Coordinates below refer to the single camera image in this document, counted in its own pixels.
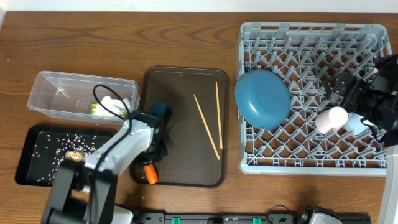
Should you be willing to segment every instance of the black tray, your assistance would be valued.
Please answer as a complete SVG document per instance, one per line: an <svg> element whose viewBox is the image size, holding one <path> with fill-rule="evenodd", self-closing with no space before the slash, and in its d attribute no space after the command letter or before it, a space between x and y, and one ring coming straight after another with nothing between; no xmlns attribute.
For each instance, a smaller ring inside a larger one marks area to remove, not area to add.
<svg viewBox="0 0 398 224"><path fill-rule="evenodd" d="M58 171L58 160L73 147L72 144L67 144L67 139L72 141L78 136L80 142L75 141L75 147L87 145L89 148L99 149L113 135L114 132L112 131L35 125L27 132L15 174L15 181L21 185L51 187ZM89 148L84 147L83 151L93 152Z"/></svg>
<svg viewBox="0 0 398 224"><path fill-rule="evenodd" d="M220 150L215 81L220 99L223 149ZM196 94L221 160L218 161L201 120ZM140 110L156 102L167 103L172 111L164 138L168 156L155 163L158 184L217 187L226 176L228 148L229 77L221 70L154 67L144 76ZM132 178L147 184L142 167L131 166Z"/></svg>

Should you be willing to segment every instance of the clear plastic container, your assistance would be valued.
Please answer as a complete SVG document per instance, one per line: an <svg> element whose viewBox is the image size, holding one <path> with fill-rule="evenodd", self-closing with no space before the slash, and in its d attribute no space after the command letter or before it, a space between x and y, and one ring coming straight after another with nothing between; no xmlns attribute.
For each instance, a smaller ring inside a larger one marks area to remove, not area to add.
<svg viewBox="0 0 398 224"><path fill-rule="evenodd" d="M51 118L121 124L123 121L116 117L90 114L91 104L97 103L93 96L93 88L97 84L107 85L122 98L129 99L131 111L137 108L139 97L137 83L133 80L47 71L37 74L27 107ZM114 98L104 88L97 88L96 93L100 100L104 96Z"/></svg>

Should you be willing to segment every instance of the white cup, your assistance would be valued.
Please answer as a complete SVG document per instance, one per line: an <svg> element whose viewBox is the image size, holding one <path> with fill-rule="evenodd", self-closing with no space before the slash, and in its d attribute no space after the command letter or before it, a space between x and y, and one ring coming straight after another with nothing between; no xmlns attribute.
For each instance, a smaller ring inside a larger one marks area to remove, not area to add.
<svg viewBox="0 0 398 224"><path fill-rule="evenodd" d="M328 133L330 130L339 130L348 120L348 113L344 108L336 106L322 112L315 119L315 126L322 134Z"/></svg>

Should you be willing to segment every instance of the blue object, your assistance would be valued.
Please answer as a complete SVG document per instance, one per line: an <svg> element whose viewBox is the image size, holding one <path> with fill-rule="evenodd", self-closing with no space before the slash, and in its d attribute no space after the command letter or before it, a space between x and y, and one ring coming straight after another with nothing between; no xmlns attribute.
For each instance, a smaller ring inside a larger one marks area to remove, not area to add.
<svg viewBox="0 0 398 224"><path fill-rule="evenodd" d="M251 70L235 86L236 104L244 119L255 128L272 130L290 112L290 93L283 81L268 70Z"/></svg>

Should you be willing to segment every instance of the green tape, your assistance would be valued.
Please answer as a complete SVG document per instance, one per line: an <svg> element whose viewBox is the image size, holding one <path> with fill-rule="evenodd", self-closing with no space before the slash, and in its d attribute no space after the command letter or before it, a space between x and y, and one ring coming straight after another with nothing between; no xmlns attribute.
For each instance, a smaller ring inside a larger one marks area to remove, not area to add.
<svg viewBox="0 0 398 224"><path fill-rule="evenodd" d="M253 224L261 224L261 218L253 218Z"/></svg>
<svg viewBox="0 0 398 224"><path fill-rule="evenodd" d="M180 217L173 217L172 224L181 224L181 218Z"/></svg>

